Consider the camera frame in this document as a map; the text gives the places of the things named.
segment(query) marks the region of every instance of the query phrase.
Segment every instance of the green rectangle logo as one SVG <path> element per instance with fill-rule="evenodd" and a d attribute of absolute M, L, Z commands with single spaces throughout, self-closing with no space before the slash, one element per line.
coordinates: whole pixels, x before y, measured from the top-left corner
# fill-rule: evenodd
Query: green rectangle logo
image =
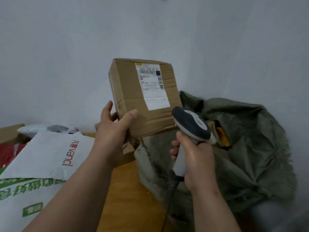
<path fill-rule="evenodd" d="M 43 202 L 36 203 L 33 205 L 30 205 L 28 207 L 23 208 L 23 218 L 35 213 L 38 213 L 43 209 Z"/>

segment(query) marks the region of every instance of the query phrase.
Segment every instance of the handheld barcode scanner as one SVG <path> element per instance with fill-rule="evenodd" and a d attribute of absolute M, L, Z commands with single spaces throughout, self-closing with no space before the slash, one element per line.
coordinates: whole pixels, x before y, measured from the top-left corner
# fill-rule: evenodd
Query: handheld barcode scanner
<path fill-rule="evenodd" d="M 198 114 L 184 108 L 175 107 L 172 110 L 172 116 L 176 122 L 176 125 L 193 141 L 195 145 L 199 142 L 209 140 L 211 137 L 211 130 L 205 121 L 199 117 Z M 186 173 L 186 165 L 184 161 L 185 152 L 183 147 L 180 145 L 178 156 L 173 167 L 172 175 L 179 181 L 184 180 Z"/>

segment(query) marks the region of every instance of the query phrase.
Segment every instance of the person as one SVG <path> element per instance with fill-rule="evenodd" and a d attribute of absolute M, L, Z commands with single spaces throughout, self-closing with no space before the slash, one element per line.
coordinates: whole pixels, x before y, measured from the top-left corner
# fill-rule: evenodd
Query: person
<path fill-rule="evenodd" d="M 112 170 L 121 159 L 126 132 L 137 117 L 137 110 L 132 110 L 114 122 L 117 114 L 111 114 L 111 109 L 112 102 L 109 101 L 102 111 L 100 126 L 87 159 L 23 232 L 97 230 Z M 195 146 L 188 136 L 177 132 L 177 140 L 172 142 L 173 160 L 177 158 L 180 144 L 186 153 L 185 184 L 192 193 L 195 230 L 239 232 L 216 182 L 211 145 L 201 143 Z"/>

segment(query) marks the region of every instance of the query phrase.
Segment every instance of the red package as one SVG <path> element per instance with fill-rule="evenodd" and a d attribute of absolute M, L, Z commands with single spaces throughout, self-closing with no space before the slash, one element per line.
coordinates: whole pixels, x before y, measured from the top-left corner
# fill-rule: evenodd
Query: red package
<path fill-rule="evenodd" d="M 0 144 L 0 168 L 8 166 L 26 144 Z"/>

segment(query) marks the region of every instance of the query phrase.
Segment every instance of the person's left arm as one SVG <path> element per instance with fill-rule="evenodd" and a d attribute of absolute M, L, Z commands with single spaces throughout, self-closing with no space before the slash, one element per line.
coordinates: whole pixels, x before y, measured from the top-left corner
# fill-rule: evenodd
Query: person's left arm
<path fill-rule="evenodd" d="M 122 156 L 126 131 L 137 116 L 133 110 L 113 122 L 117 115 L 111 115 L 111 109 L 109 101 L 87 159 L 23 232 L 96 231 L 112 170 Z"/>

